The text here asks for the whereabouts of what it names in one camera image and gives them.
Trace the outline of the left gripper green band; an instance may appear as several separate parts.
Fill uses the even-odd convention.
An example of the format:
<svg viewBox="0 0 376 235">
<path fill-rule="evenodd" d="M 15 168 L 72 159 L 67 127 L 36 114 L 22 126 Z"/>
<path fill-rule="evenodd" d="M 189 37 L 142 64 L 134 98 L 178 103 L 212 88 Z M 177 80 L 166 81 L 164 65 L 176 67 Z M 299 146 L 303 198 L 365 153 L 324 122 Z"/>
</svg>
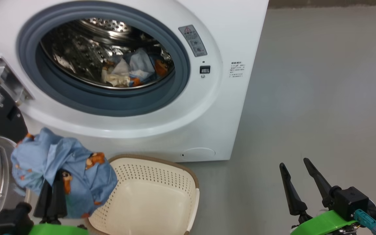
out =
<svg viewBox="0 0 376 235">
<path fill-rule="evenodd" d="M 33 216 L 37 218 L 49 218 L 49 209 L 55 219 L 67 216 L 67 201 L 62 174 L 56 174 L 53 185 L 44 181 Z M 55 224 L 38 224 L 33 226 L 29 235 L 89 235 L 88 230 Z"/>
</svg>

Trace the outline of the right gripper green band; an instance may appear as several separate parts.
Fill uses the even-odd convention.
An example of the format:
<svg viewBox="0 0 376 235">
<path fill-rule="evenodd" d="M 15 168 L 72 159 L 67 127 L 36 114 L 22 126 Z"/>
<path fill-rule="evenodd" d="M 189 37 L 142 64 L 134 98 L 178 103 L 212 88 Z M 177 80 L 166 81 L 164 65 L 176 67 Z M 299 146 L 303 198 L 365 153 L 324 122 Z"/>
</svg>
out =
<svg viewBox="0 0 376 235">
<path fill-rule="evenodd" d="M 318 171 L 309 158 L 304 158 L 303 162 L 309 175 L 314 179 L 316 186 L 322 196 L 322 205 L 331 209 L 333 206 L 330 196 L 332 188 L 324 176 Z M 284 163 L 279 164 L 284 192 L 287 199 L 289 213 L 293 216 L 306 215 L 307 205 L 300 199 L 291 182 L 291 175 Z M 314 218 L 310 218 L 291 229 L 291 235 L 354 235 L 357 226 L 354 220 L 346 221 L 334 210 L 324 212 Z"/>
</svg>

